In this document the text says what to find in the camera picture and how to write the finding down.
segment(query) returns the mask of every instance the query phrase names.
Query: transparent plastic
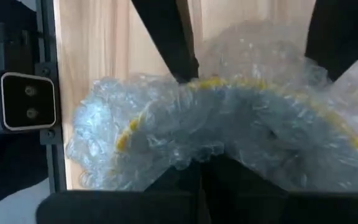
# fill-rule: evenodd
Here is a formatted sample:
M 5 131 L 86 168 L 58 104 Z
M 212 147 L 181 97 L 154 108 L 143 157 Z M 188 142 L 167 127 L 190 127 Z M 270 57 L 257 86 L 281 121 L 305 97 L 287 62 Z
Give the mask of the transparent plastic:
M 225 154 L 286 190 L 358 192 L 358 98 L 331 91 L 326 70 L 274 29 L 253 38 L 269 26 L 212 40 L 187 85 L 97 81 L 67 147 L 84 187 L 143 191 L 171 166 Z

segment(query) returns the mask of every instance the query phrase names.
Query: plastic wrap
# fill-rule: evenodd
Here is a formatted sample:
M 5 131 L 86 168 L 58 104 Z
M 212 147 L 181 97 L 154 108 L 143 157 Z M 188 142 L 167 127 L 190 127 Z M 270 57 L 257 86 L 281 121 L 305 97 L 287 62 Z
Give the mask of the plastic wrap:
M 151 75 L 96 82 L 67 147 L 82 184 L 142 191 L 171 166 L 226 154 L 286 190 L 358 192 L 354 104 L 291 43 L 239 30 L 212 41 L 202 77 L 187 85 Z

